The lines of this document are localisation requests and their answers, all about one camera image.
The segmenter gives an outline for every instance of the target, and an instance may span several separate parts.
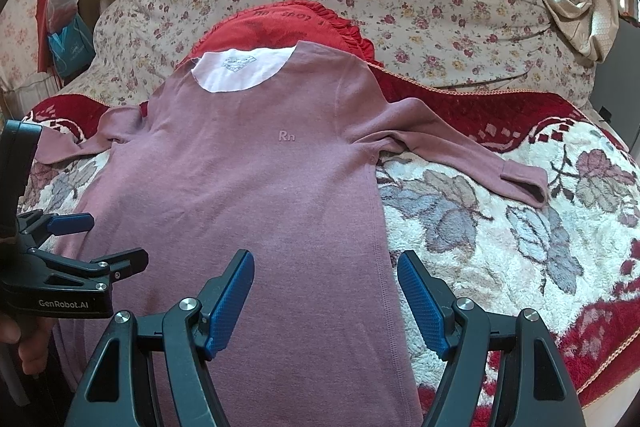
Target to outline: white inner lining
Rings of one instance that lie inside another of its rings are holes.
[[[207,52],[191,70],[191,74],[200,87],[209,92],[242,91],[278,73],[294,49]]]

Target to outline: shirt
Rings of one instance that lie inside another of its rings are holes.
[[[213,86],[225,61],[239,76],[252,61],[232,50],[188,62],[152,95],[146,117],[138,106],[112,108],[81,144],[43,128],[42,163],[111,149],[76,208],[94,215],[94,229],[61,238],[58,252],[88,261],[145,248],[146,271],[113,289],[115,310],[145,315],[196,296],[246,248],[254,285],[209,364],[231,425],[418,426],[379,153],[409,148],[535,207],[546,200],[546,172],[502,160],[420,100],[388,103],[367,64],[346,52],[301,41],[273,55],[276,67],[270,57],[260,54],[259,82],[218,92],[196,79]],[[106,324],[60,321],[72,384]],[[156,380],[172,427],[163,362]]]

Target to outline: rn logo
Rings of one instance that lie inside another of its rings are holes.
[[[295,134],[287,134],[287,131],[280,131],[280,135],[278,136],[279,142],[295,142],[296,135]]]

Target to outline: blue bag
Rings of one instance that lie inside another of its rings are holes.
[[[56,72],[62,78],[91,64],[94,60],[94,36],[76,13],[60,31],[47,35]]]

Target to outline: shirt sleeve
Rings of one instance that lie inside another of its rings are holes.
[[[112,107],[100,117],[96,133],[89,139],[76,143],[71,133],[61,133],[49,127],[42,128],[35,158],[45,165],[99,154],[111,148],[111,144],[126,143],[142,132],[146,118],[137,105]]]
[[[368,66],[354,57],[338,88],[337,126],[342,136],[371,154],[401,152],[404,144],[427,161],[453,167],[488,190],[542,208],[546,171],[503,160],[459,133],[417,98],[388,103]]]

